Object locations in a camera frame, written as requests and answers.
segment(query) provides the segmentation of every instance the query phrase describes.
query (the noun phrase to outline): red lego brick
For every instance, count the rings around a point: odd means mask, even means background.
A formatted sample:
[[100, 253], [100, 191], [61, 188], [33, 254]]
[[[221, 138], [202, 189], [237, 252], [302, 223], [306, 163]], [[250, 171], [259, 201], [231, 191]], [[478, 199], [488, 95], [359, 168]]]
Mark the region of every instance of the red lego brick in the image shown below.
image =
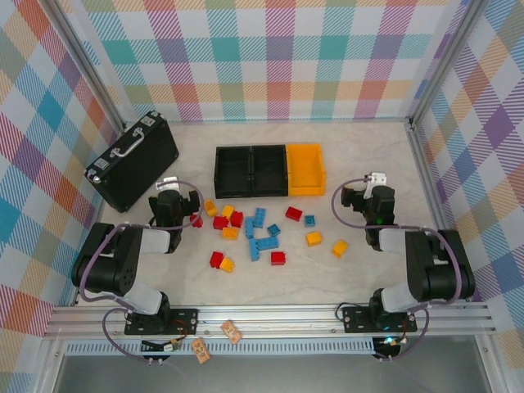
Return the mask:
[[[189, 222], [193, 221], [197, 215], [191, 215], [189, 217]], [[192, 226], [195, 228], [202, 228], [202, 225], [204, 224], [204, 221], [202, 221], [202, 217], [199, 217], [197, 221], [195, 221]]]
[[223, 228], [226, 228], [228, 224], [228, 219], [222, 215], [216, 215], [213, 219], [213, 228], [218, 229], [219, 231], [221, 231]]
[[286, 254], [281, 251], [271, 253], [271, 266], [282, 266], [286, 264]]
[[212, 268], [220, 269], [220, 264], [224, 260], [224, 254], [218, 251], [213, 251], [213, 255], [210, 259], [210, 265]]
[[302, 217], [302, 210], [298, 210], [289, 206], [286, 212], [286, 217], [289, 219], [294, 219], [296, 222], [298, 222], [300, 221], [300, 217]]
[[240, 211], [233, 211], [231, 215], [231, 226], [235, 228], [242, 227], [242, 221], [244, 220], [244, 214]]

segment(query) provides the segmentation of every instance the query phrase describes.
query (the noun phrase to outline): gray floor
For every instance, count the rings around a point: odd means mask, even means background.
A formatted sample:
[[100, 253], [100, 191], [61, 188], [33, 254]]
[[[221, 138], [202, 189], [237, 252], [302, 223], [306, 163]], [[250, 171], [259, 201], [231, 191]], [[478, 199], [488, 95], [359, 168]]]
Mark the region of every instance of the gray floor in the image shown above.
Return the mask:
[[192, 355], [148, 367], [121, 356], [64, 359], [55, 393], [84, 392], [424, 392], [490, 391], [473, 337], [427, 337], [393, 364], [369, 355]]

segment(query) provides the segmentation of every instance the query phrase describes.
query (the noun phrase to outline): yellow storage bin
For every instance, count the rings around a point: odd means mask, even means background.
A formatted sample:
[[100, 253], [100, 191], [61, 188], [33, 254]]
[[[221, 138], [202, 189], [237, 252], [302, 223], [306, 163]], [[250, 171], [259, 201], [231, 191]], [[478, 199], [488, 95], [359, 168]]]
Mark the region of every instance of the yellow storage bin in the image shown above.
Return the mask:
[[286, 145], [287, 183], [290, 196], [324, 195], [326, 170], [317, 143]]

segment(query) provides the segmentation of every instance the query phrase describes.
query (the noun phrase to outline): mounting plate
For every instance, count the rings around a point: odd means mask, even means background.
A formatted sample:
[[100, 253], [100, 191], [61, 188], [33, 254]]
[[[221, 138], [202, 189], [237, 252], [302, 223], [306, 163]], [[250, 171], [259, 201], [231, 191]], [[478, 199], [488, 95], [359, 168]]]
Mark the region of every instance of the mounting plate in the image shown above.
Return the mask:
[[[406, 323], [406, 332], [416, 332], [417, 331], [417, 322], [415, 319], [409, 321], [407, 313], [395, 313], [402, 314], [402, 320]], [[371, 314], [369, 307], [344, 307], [342, 309], [342, 319], [344, 322], [344, 332], [346, 333], [402, 333], [404, 332], [403, 325], [396, 325], [391, 327], [391, 329], [384, 331], [380, 330], [373, 325], [371, 322]]]
[[[197, 333], [198, 309], [169, 309], [169, 321], [179, 319], [186, 324], [187, 335]], [[144, 315], [131, 313], [127, 315], [127, 322], [124, 329], [126, 336], [150, 336], [161, 334], [163, 336], [180, 336], [185, 331], [180, 324], [170, 324], [165, 327], [164, 324], [155, 315]]]

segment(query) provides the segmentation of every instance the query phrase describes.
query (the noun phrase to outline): colorful plaid panel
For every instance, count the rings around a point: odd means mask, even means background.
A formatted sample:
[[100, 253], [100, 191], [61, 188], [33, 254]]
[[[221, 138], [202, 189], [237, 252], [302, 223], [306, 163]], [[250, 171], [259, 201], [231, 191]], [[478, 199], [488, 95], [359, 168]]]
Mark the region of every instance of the colorful plaid panel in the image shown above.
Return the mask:
[[38, 1], [0, 10], [0, 392], [26, 392], [101, 204], [85, 165], [115, 131]]
[[492, 0], [422, 122], [447, 219], [524, 391], [524, 4]]
[[82, 28], [93, 25], [138, 116], [202, 121], [405, 117], [452, 2], [84, 0], [88, 20], [62, 3], [114, 92]]

